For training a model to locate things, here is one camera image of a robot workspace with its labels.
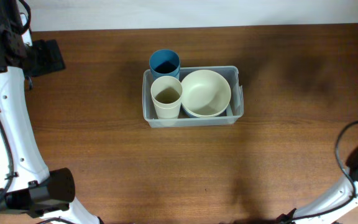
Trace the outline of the blue cup back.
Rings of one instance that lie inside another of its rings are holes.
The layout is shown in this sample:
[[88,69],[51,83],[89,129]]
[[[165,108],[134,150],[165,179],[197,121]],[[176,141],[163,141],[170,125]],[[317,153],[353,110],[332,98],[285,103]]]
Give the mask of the blue cup back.
[[149,59],[150,71],[170,73],[180,71],[180,58],[178,54],[169,49],[154,52]]

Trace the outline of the blue cup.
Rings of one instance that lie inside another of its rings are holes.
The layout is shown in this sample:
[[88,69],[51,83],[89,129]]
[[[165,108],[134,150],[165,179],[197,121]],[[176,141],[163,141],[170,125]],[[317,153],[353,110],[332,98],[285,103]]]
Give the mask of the blue cup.
[[180,58],[178,54],[169,49],[154,52],[149,59],[150,71],[170,73],[180,71]]
[[151,70],[150,71],[151,74],[152,74],[152,77],[154,80],[160,78],[160,77],[173,77],[173,78],[176,78],[177,80],[180,79],[180,72],[179,71],[174,71],[174,72],[170,72],[170,73],[159,73],[159,72],[156,72],[156,71],[153,71]]

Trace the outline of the cream cup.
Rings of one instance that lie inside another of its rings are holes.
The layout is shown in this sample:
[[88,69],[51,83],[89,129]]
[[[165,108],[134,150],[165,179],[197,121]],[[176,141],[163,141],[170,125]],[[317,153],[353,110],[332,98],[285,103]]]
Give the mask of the cream cup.
[[158,105],[154,105],[154,108],[158,119],[177,119],[181,105],[176,105],[173,108],[161,108]]
[[183,88],[178,79],[163,76],[153,82],[150,93],[155,105],[164,109],[170,109],[181,103]]

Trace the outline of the cream bowl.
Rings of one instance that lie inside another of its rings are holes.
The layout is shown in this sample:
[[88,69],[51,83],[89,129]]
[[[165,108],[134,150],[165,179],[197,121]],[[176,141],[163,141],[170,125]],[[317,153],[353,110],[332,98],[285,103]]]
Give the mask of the cream bowl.
[[219,114],[231,100],[231,87],[218,72],[196,70],[182,81],[181,104],[196,115]]
[[215,114],[215,115],[208,115],[208,116],[201,116],[201,115],[196,115],[193,112],[187,110],[183,105],[181,106],[181,108],[184,110],[184,113],[189,116],[190,118],[213,118],[213,117],[222,117],[222,116],[226,116],[227,115],[227,110],[231,108],[230,105],[228,105],[226,107],[226,109],[224,109],[223,111],[221,111],[219,114]]

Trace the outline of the blue cup front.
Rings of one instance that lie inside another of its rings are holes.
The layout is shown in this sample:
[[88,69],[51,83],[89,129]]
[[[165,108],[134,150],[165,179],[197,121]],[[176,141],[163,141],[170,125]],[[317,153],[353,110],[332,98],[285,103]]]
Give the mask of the blue cup front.
[[151,74],[152,74],[152,77],[154,80],[160,78],[160,77],[173,77],[173,78],[176,78],[177,80],[180,79],[180,72],[179,71],[174,71],[174,72],[170,72],[170,73],[159,73],[159,72],[156,72],[156,71],[153,71],[151,70],[150,71]]

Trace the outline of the white plastic spoon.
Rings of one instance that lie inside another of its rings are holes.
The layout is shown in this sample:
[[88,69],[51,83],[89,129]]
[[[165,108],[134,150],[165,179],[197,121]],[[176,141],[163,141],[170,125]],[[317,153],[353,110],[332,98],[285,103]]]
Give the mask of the white plastic spoon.
[[230,105],[228,105],[228,107],[226,108],[226,116],[233,116],[233,112]]

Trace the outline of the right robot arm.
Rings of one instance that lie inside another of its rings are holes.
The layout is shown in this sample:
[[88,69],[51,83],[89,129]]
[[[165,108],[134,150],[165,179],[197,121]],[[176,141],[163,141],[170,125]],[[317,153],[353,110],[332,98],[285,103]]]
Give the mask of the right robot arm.
[[358,125],[358,120],[347,124],[339,133],[334,155],[342,177],[316,200],[288,214],[281,214],[277,223],[337,223],[351,210],[358,207],[358,146],[349,154],[346,162],[340,158],[339,145],[345,132]]

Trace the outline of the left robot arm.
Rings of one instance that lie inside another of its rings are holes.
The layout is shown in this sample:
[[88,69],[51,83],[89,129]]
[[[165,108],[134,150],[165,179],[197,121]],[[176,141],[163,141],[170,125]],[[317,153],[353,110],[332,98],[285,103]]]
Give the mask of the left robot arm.
[[0,213],[42,223],[100,223],[75,195],[67,168],[49,170],[40,155],[25,102],[32,78],[65,68],[55,40],[32,40],[24,1],[0,0]]

